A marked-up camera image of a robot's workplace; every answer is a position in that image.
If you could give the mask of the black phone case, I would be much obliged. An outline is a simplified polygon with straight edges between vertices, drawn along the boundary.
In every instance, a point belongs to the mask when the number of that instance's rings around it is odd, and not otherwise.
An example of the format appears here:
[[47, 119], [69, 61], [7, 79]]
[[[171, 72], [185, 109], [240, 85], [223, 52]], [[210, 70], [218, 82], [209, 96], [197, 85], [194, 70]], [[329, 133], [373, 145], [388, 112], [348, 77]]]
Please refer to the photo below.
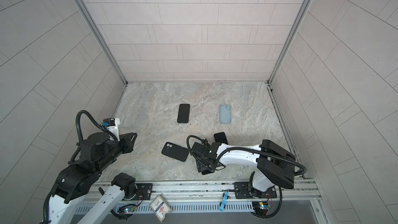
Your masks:
[[178, 123], [188, 123], [190, 115], [190, 104], [180, 104], [177, 116]]
[[189, 150], [177, 144], [166, 142], [161, 151], [161, 154], [176, 159], [180, 162], [186, 162], [186, 159], [189, 155]]

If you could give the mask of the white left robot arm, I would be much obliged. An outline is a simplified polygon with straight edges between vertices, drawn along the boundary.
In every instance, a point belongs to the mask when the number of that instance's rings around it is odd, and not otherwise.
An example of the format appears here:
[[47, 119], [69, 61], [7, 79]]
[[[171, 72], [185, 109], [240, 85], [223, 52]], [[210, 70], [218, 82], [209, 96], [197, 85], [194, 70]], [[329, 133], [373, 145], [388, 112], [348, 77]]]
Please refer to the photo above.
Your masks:
[[[101, 173], [121, 154], [133, 151], [137, 133], [122, 134], [115, 140], [111, 136], [105, 132], [94, 133], [79, 144], [83, 155], [60, 172], [46, 196], [43, 206], [44, 224], [69, 224], [77, 207]], [[120, 173], [80, 223], [101, 223], [122, 199], [131, 199], [136, 194], [135, 178]]]

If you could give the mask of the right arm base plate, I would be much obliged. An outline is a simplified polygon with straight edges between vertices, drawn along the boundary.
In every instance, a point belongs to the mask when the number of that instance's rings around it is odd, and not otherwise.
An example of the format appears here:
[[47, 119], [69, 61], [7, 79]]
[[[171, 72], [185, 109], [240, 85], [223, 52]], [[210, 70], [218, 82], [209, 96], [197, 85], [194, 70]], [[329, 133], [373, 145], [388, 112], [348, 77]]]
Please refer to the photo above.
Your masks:
[[239, 181], [234, 183], [234, 193], [236, 199], [276, 199], [277, 193], [275, 187], [272, 186], [266, 191], [259, 191], [252, 188], [249, 182]]

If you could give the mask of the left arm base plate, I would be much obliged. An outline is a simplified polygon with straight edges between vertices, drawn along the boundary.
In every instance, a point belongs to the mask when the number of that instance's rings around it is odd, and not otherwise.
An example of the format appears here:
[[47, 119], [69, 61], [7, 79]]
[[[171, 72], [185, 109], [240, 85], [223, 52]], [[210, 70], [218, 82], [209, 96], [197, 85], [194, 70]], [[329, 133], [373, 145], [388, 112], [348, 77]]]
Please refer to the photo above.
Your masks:
[[136, 184], [136, 193], [130, 198], [124, 198], [124, 201], [146, 201], [150, 200], [152, 194], [152, 183], [138, 183]]

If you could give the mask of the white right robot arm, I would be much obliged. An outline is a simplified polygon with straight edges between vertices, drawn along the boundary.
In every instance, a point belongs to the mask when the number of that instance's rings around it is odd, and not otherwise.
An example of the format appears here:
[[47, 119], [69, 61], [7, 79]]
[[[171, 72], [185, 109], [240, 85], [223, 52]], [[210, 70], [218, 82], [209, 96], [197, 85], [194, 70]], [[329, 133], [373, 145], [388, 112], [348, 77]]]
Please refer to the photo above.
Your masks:
[[257, 168], [259, 173], [255, 173], [250, 180], [252, 188], [257, 191], [265, 192], [272, 186], [294, 188], [296, 157], [270, 140], [263, 140], [255, 146], [202, 141], [195, 142], [188, 150], [199, 164], [211, 172], [229, 164]]

